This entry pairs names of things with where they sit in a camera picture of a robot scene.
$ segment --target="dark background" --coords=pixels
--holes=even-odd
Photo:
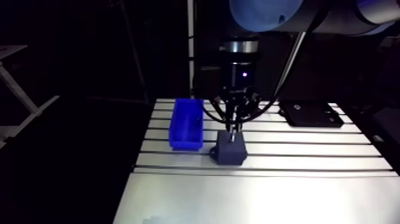
[[[186,1],[127,0],[126,8],[151,99],[188,97]],[[219,70],[213,58],[219,40],[209,24],[217,19],[202,12],[201,7],[196,12],[196,85],[209,89],[202,93],[206,95],[217,89]],[[357,38],[312,35],[282,98],[360,107],[376,103],[384,83],[380,71],[391,54],[379,46],[397,30],[398,25],[381,35]],[[256,87],[265,99],[292,41],[288,33],[261,36]],[[128,102],[142,100],[143,88],[120,5],[1,1],[0,44],[29,46],[27,67],[16,79],[30,86],[27,93],[35,102],[61,95],[0,149],[0,222],[111,223],[152,109]],[[21,105],[4,86],[0,90],[2,111],[17,114],[14,106]]]

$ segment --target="aluminum table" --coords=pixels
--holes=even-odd
[[[277,104],[245,123],[240,167],[207,155],[224,129],[207,116],[204,147],[172,151],[173,106],[157,101],[114,223],[400,223],[398,174],[336,104],[338,129],[291,127]]]

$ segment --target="blue bin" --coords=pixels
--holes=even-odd
[[[202,99],[176,99],[169,140],[173,150],[197,151],[203,147]]]

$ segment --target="black plate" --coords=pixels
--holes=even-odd
[[[324,101],[281,101],[279,114],[295,127],[341,127],[338,112]]]

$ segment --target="black block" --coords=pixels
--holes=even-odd
[[[243,133],[237,133],[235,141],[230,142],[230,134],[226,130],[218,131],[217,145],[210,150],[210,157],[218,165],[242,165],[247,158]]]

